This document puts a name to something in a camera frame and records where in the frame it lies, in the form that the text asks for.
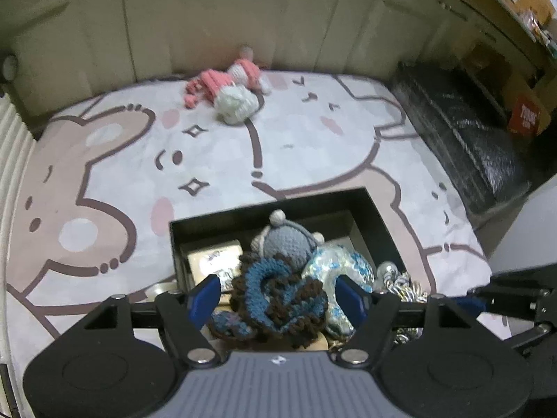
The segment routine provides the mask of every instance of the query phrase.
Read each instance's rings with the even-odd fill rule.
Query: blue crocheted toy
[[[293,273],[288,260],[244,255],[241,274],[232,280],[234,312],[213,314],[212,333],[223,339],[291,339],[307,347],[324,328],[327,295],[321,281]]]
[[[271,213],[269,222],[253,239],[251,249],[261,257],[281,255],[295,271],[302,270],[313,251],[324,242],[321,233],[312,234],[301,224],[287,220],[280,209]]]

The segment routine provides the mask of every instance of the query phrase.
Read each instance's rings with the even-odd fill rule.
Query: crocheted toy
[[[226,72],[208,69],[186,83],[184,105],[190,110],[201,99],[214,104],[227,124],[239,124],[259,109],[259,101],[244,85],[236,85]]]
[[[253,50],[248,46],[240,49],[240,58],[228,69],[236,85],[244,85],[249,90],[261,90],[265,95],[271,93],[271,85],[257,65],[253,63]]]
[[[335,285],[339,275],[347,275],[367,292],[372,290],[374,276],[371,265],[360,253],[350,252],[341,245],[327,243],[316,249],[302,272],[302,278],[310,277],[323,283],[329,302],[325,328],[331,336],[344,340],[352,335],[354,328],[336,303]]]
[[[259,110],[259,100],[245,86],[224,86],[214,100],[214,108],[226,124],[235,125]]]
[[[293,273],[288,260],[240,257],[241,274],[232,280],[230,306],[208,323],[222,339],[264,342],[288,337],[293,347],[307,347],[325,325],[327,295],[313,278]]]
[[[253,238],[251,249],[261,257],[281,255],[288,259],[295,271],[300,271],[313,251],[325,240],[321,233],[311,234],[301,224],[286,219],[277,209],[269,217],[270,226]]]

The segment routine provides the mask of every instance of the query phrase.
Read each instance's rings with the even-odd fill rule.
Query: white crocheted ball
[[[259,109],[257,96],[245,86],[223,86],[214,100],[214,108],[226,124],[239,124]]]
[[[312,235],[314,236],[317,245],[323,245],[325,243],[325,237],[323,237],[323,234],[320,232],[314,232]]]
[[[286,215],[284,215],[284,212],[280,209],[273,210],[271,216],[269,217],[269,221],[272,226],[281,226],[284,223],[284,220],[286,220]]]

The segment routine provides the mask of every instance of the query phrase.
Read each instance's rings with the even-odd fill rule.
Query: label
[[[519,135],[532,136],[538,132],[539,123],[540,109],[535,103],[528,100],[526,96],[520,94],[512,110],[511,120],[508,125],[509,130]]]

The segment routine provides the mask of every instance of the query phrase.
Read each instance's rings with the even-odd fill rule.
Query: radiator
[[[23,173],[34,146],[35,140],[31,133],[17,113],[8,94],[4,94],[3,97],[0,97],[0,285],[2,285],[0,287],[0,363],[7,365],[15,394],[17,391],[6,324],[5,273],[13,213]],[[0,411],[5,415],[12,416],[5,390],[6,385],[0,382]]]

